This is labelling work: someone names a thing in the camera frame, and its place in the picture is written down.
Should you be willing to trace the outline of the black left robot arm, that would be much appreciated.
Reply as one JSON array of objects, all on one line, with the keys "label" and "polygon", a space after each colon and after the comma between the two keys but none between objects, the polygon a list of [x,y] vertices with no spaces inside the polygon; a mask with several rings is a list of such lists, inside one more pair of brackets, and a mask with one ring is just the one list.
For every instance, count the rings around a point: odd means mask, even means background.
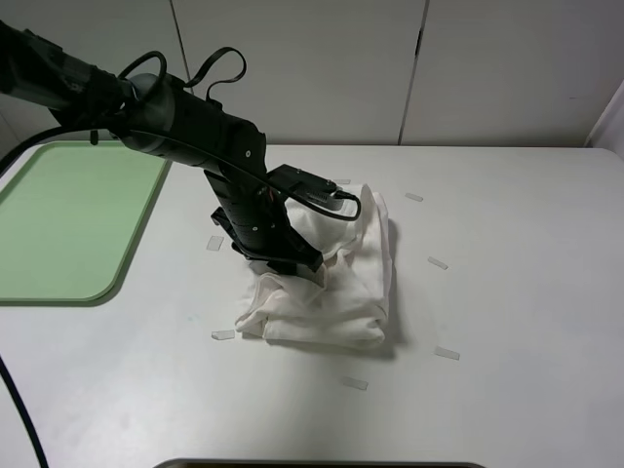
[{"label": "black left robot arm", "polygon": [[269,183],[265,135],[185,88],[165,67],[114,75],[28,30],[1,26],[2,94],[43,106],[58,122],[39,138],[107,130],[134,151],[199,168],[219,201],[212,219],[236,252],[281,274],[318,270],[321,253],[289,221],[287,190]]}]

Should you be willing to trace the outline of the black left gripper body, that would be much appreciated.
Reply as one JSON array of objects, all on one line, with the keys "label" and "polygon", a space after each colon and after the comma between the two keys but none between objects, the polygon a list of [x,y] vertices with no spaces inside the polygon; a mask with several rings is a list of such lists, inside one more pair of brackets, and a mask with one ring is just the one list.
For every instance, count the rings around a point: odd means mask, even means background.
[{"label": "black left gripper body", "polygon": [[220,207],[213,221],[249,258],[302,258],[284,203],[264,185],[245,188],[224,176],[204,171]]}]

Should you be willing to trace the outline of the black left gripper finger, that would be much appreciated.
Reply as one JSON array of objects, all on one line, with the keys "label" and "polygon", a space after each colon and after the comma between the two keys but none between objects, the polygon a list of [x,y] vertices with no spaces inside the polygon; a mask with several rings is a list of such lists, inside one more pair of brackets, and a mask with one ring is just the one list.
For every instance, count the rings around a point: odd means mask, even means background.
[{"label": "black left gripper finger", "polygon": [[246,260],[261,263],[275,273],[293,276],[297,272],[296,264],[292,261],[285,261],[275,255],[271,256],[264,253],[250,253],[241,248],[236,242],[232,242],[231,247],[235,252],[241,254]]},{"label": "black left gripper finger", "polygon": [[297,276],[299,266],[305,267],[311,273],[316,273],[323,263],[322,253],[311,246],[293,228],[289,229],[287,240],[290,249],[288,257],[291,264],[288,267],[287,274]]}]

